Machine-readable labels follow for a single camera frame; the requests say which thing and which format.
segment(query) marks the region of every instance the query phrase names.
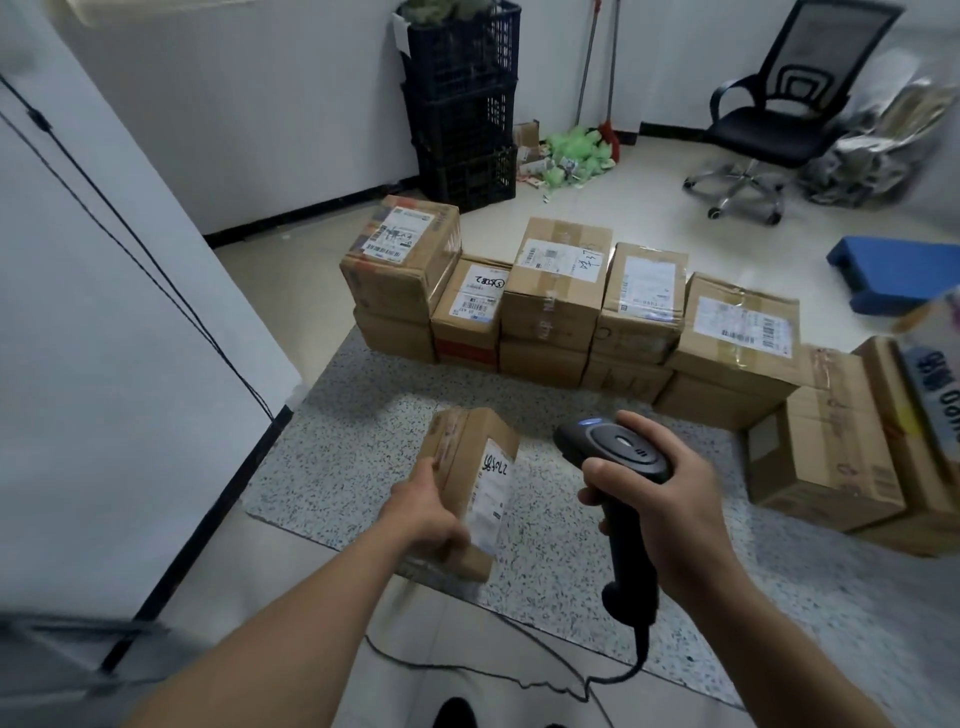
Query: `black baseboard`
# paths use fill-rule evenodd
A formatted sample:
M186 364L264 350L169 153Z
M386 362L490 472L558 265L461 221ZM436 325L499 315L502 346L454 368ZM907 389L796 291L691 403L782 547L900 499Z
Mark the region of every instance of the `black baseboard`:
M620 140L621 144L624 144L628 147L636 146L636 138L638 134L636 132L613 132L616 134L616 138Z
M167 571L160 577L154 590L150 592L146 601L143 602L143 606L140 607L134 619L154 621L160 616L160 612L163 611L167 602L170 601L170 597L173 596L174 591L177 590L177 587L180 585L180 582L183 581L184 577L186 577L190 568L196 563L217 528L224 522L224 518L227 517L230 508L232 508L240 498L240 494L244 492L256 469L260 466L260 463L263 462L263 458L266 457L270 448L274 446L280 433L283 432L284 427L290 423L293 416L294 413L289 407L284 406L280 409L274 421L267 427L267 431L263 433L259 442L257 442L253 450L251 450L251 453L247 455L247 458L237 469L237 472L233 474L223 493L220 494L210 510L206 512L206 515L200 521L196 530L194 530L193 535L187 539L180 553L174 557L173 563L170 564ZM101 664L101 670L106 672L114 670L116 666L119 665L120 660L123 659L123 656L127 654L130 645L130 641L126 640L117 643Z
M648 124L640 122L640 136L655 136L660 139L679 139L680 141L703 141L705 129L675 127L672 124Z
M216 250L230 243L238 243L251 235L257 235L261 232L271 231L284 225L293 225L317 215L326 215L329 212L336 212L347 207L360 205L367 202L379 202L387 195L398 195L417 189L420 186L420 177L408 177L400 180L397 184L381 184L378 187L371 187L360 192L354 192L344 197L338 197L333 200L327 200L323 203L300 207L299 209L283 212L273 217L265 217L262 220L254 220L251 223L238 225L235 228L227 228L224 231L212 232L204 235L206 244Z

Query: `chair base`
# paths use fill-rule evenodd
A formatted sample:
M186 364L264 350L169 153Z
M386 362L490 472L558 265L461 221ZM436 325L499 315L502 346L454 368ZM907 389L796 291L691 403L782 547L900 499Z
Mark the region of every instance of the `chair base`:
M717 169L708 170L684 180L684 189L692 189L698 182L712 178L722 180L733 180L733 184L727 189L723 199L716 207L711 207L707 213L710 220L716 220L723 217L734 197L745 189L754 189L760 193L761 197L770 205L772 209L764 221L766 225L774 226L783 219L783 188L785 182L783 176L776 172L765 172L758 174L756 172L759 161L751 159L746 167L738 166L734 163L724 164Z

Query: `black mesh chair back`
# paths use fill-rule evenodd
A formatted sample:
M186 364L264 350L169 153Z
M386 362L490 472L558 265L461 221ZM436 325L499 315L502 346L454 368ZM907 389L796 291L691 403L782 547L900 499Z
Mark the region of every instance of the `black mesh chair back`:
M902 12L867 0L799 0L756 76L754 91L766 100L799 102L827 118L835 116Z

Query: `tiled floor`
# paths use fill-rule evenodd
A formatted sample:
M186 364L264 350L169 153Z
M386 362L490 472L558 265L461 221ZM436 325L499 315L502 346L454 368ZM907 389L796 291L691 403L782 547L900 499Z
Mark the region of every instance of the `tiled floor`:
M895 210L856 212L800 200L791 200L776 229L740 217L711 222L709 205L683 194L680 186L687 174L716 156L709 147L641 138L635 148L625 149L614 174L583 190L563 190L549 205L537 190L520 185L516 200L465 215L465 249L513 261L531 215L612 227L617 240L690 253L693 269L801 298L804 339L849 349L884 324L850 313L846 288L823 262L830 247L844 234L956 240ZM369 215L370 206L360 206L218 251L307 382L317 378L353 326L352 300L338 262ZM215 643L332 555L234 510L162 619L199 641ZM371 635L408 661L462 663L521 680L574 684L561 665L493 615L398 577L377 610ZM624 669L580 647L541 638L584 674ZM751 725L739 710L645 673L597 691L617 728ZM474 704L481 728L605 725L592 703L475 675L407 671L384 663L365 646L336 722L338 728L420 728L430 725L440 705L455 694Z

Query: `hand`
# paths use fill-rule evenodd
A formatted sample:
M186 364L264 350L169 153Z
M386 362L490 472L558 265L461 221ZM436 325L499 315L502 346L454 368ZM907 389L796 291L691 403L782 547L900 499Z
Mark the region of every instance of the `hand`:
M709 587L743 573L724 525L713 467L673 432L633 412L616 420L643 435L673 464L673 477L657 485L622 465L591 457L584 462L587 488L577 495L599 505L604 493L632 506L663 590L685 608ZM600 530L607 533L606 522Z
M467 527L440 503L432 457L418 460L410 478L390 489L378 520L399 529L410 546L441 546L447 541L466 546L470 542Z

